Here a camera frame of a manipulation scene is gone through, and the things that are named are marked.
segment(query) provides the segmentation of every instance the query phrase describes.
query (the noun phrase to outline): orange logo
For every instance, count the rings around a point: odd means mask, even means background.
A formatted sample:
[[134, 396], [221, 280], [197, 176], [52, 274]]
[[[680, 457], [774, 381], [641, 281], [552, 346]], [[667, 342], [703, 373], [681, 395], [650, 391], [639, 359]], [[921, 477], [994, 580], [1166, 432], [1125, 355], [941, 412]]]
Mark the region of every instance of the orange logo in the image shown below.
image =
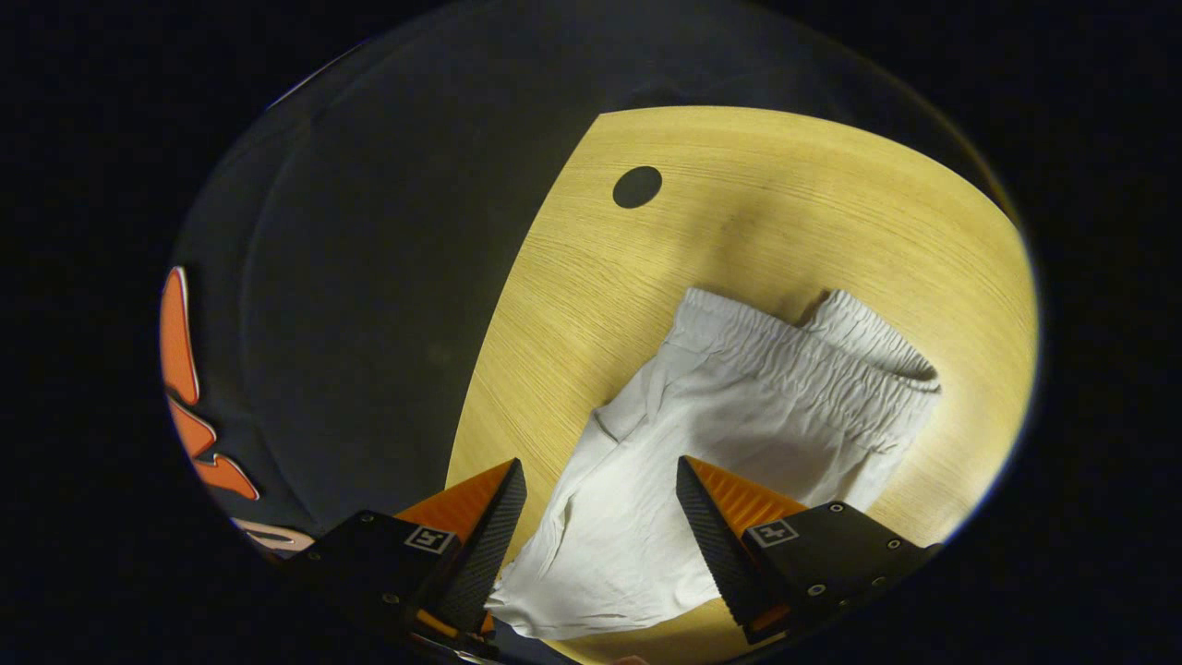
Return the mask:
[[[174, 267], [164, 282], [160, 307], [160, 364], [164, 386], [171, 389], [186, 405], [194, 406], [201, 398], [197, 367], [193, 360], [189, 338], [189, 288], [184, 268]], [[222, 488], [251, 500], [259, 500], [259, 490], [230, 458], [214, 454], [213, 462], [197, 459], [217, 441], [217, 433], [206, 422], [190, 413], [173, 396], [168, 397], [173, 424], [181, 437], [181, 445], [189, 454], [189, 462], [207, 485]]]

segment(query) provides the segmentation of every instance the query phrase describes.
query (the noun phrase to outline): white shorts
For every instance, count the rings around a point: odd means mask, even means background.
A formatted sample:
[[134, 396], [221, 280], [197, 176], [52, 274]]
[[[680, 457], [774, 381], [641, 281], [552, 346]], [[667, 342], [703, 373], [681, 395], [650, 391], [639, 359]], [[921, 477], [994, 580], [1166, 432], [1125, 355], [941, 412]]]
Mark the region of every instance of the white shorts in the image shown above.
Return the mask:
[[719, 593], [675, 496], [678, 457], [865, 510], [939, 398], [931, 365], [844, 291], [795, 327], [690, 288], [656, 358], [591, 415], [487, 607], [543, 639], [683, 614]]

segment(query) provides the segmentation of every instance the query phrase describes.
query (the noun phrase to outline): circular hole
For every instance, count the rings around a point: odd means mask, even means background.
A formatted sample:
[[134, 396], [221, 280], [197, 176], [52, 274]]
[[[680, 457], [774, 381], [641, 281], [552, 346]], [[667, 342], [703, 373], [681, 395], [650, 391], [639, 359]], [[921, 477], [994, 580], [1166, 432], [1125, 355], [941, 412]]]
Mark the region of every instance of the circular hole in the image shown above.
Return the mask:
[[619, 176], [611, 197], [622, 208], [638, 208], [661, 190], [661, 171], [652, 167], [636, 167]]

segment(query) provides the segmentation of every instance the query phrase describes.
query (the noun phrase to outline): wood grain surface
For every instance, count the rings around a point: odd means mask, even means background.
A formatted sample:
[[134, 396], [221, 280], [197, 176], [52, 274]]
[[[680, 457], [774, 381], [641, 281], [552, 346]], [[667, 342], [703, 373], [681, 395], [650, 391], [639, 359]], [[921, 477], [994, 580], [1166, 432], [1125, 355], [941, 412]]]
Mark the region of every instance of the wood grain surface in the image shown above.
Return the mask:
[[[612, 201], [629, 169], [660, 193]], [[1038, 315], [1021, 236], [933, 159], [837, 123], [740, 107], [600, 116], [556, 180], [488, 327], [448, 487], [508, 458], [528, 501], [506, 562], [535, 530], [591, 410], [651, 358], [686, 288], [799, 322], [844, 288], [937, 369], [944, 397], [870, 515], [920, 546], [987, 494], [1020, 432]], [[753, 647], [721, 600], [644, 631], [552, 646], [586, 663], [716, 663]]]

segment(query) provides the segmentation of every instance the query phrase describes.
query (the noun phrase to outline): dark background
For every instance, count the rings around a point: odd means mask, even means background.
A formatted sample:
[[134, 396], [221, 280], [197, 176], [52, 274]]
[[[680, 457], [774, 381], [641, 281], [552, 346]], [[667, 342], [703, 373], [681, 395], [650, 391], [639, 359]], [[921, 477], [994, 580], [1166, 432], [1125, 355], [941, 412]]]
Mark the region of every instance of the dark background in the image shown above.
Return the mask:
[[[390, 659], [274, 582], [180, 446], [139, 443], [173, 437], [158, 283], [206, 175], [287, 89], [433, 5], [77, 4], [9, 22], [20, 129], [8, 155], [32, 181], [8, 191], [21, 246], [9, 367], [32, 409], [6, 419], [35, 424], [8, 429], [5, 624], [20, 661], [265, 663], [325, 648], [332, 661]], [[982, 149], [1025, 214], [1048, 332], [1037, 418], [1001, 490], [915, 583], [795, 658], [1171, 660], [1167, 553], [1180, 539], [1158, 493], [1180, 456], [1151, 422], [1176, 358], [1171, 242], [1157, 221], [1176, 165], [1177, 131], [1162, 122], [1176, 17], [784, 8], [911, 84]]]

